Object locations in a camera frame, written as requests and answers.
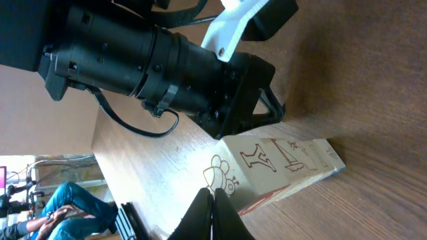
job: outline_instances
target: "wall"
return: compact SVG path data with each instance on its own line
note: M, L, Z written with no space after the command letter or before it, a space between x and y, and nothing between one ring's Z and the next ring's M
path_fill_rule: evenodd
M0 65L0 155L91 153L98 109L87 91L54 102L37 73Z

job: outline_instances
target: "wood grain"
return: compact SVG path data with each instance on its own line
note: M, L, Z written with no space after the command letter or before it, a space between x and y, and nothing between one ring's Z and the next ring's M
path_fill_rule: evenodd
M248 214L247 228L257 239L427 238L427 3L298 4L272 39L238 46L276 66L273 92L287 107L282 123L244 134L327 138L347 169ZM217 1L212 9L221 9ZM206 28L176 31L200 44ZM173 123L151 118L135 99L107 97L138 127ZM115 200L132 201L157 238L173 231L197 191L188 177L193 156L215 144L180 116L170 136L155 140L99 114L93 138Z

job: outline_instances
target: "person's hand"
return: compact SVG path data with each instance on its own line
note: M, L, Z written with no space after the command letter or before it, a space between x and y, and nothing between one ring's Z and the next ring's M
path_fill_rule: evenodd
M39 234L35 240L46 240L51 232L58 226L60 222L62 222L63 219L55 219L54 217L47 220L42 226L40 227Z
M71 212L71 211L77 212L77 209L71 205L64 205L64 206L58 208L58 210L56 210L54 213L52 213L51 217L53 219L58 219L58 220L62 221L62 220L64 220L66 214Z

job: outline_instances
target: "black object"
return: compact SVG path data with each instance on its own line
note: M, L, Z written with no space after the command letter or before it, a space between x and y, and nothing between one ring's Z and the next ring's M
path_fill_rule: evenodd
M123 240L148 240L149 235L131 203L121 204L115 226Z
M214 200L209 189L202 188L169 240L208 240L211 229L213 240L254 239L223 189L215 190Z
M33 210L33 213L29 216L30 219L35 218L35 208L44 208L46 206L46 202L42 201L36 201L34 197L44 197L45 192L38 191L38 192L30 192L28 198L32 204L30 204L30 209Z
M26 3L5 0L2 5L14 7L7 14L6 25L21 21L20 26L36 25L41 33L31 31L26 35L38 43L30 45L32 51L28 51L28 56L14 55L11 58L17 60L8 62L9 56L1 55L0 63L30 71L37 69L55 101L62 99L68 87L88 89L113 120L147 137L163 137L176 123L165 133L129 126L114 113L99 88L135 95L154 117L161 117L164 111L175 113L170 109L182 111L216 139L281 121L284 110L269 87L275 72L273 65L247 53L234 53L229 63L223 63L215 53L190 43L183 35L153 24L173 27L191 22L205 0L194 8L170 14L152 13L153 1L116 3L146 19L108 0L44 0L42 17L29 11L20 20L14 18L13 11L21 5L28 7ZM29 42L22 40L16 44L13 40L22 35L14 33L10 37L3 30L0 32L10 43L6 44L7 52ZM26 62L25 66L16 64L20 59ZM269 109L268 113L252 114L258 99Z
M210 17L201 17L201 18L198 18L198 19L193 19L193 21L190 21L190 22L184 24L183 26L196 25L196 24L201 24L201 23L207 23L207 22L215 20L216 17L218 17L218 15L213 15L213 16L210 16Z
M296 0L269 0L246 25L243 41L266 41L298 11Z
M22 211L29 211L31 208L30 203L10 201L10 198L12 195L16 193L20 193L22 191L28 191L36 183L37 183L36 181L30 181L25 186L22 186L22 187L15 187L13 185L8 186L6 193L0 196L0 218L7 217L8 214L15 214L15 213L20 213Z

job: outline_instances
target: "printed symbol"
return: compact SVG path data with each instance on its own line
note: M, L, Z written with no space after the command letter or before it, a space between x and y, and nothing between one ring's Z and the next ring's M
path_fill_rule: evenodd
M331 156L331 157L333 157L333 158L335 158L335 159L338 160L338 155L336 154L336 152L331 147L329 147L328 150L326 150L326 153L329 156Z
M272 142L278 148L280 153L285 157L286 161L289 163L289 165L285 166L285 167L287 169L289 169L290 171L298 171L298 170L304 168L304 166L307 167L310 171L316 171L318 169L316 164L314 163L313 159L308 155L308 152L306 151L306 149L304 149L301 145L299 145L295 142L291 143L288 141L289 146L293 150L301 148L301 152L304 153L306 156L308 156L311 159L311 161L307 161L305 163L300 163L294 156L292 156L292 154L290 154L282 146L280 146L277 143L276 139L272 139Z
M318 156L319 160L322 162L322 165L324 167L327 167L328 164L325 162L325 160L322 159L322 157L320 156L320 154L318 153L318 150L316 149L316 146L314 145L310 145L310 148L313 150L313 152Z
M289 185L286 185L286 186L281 187L279 189L270 191L269 193L264 193L263 195L259 196L255 201L252 201L250 204L248 204L246 207L244 207L242 210L240 210L239 215L243 216L246 213L252 212L253 210L262 206L264 203L267 203L269 200L273 199L273 197L279 195L279 193L281 193L283 190L285 190L287 187L289 187Z
M221 160L219 155L214 155L211 159L211 167L203 171L207 187L212 191L222 188L228 195L232 195L236 190L235 184L239 185L239 181L236 181L234 176L231 179L227 178L229 170L228 162Z
M240 152L240 155L245 160L246 164L249 168L253 167L253 164L259 163L266 167L269 167L274 173L276 172L276 168L273 166L273 163L267 158L266 153L260 147L259 144L255 144L256 148L254 154L246 154L244 152Z

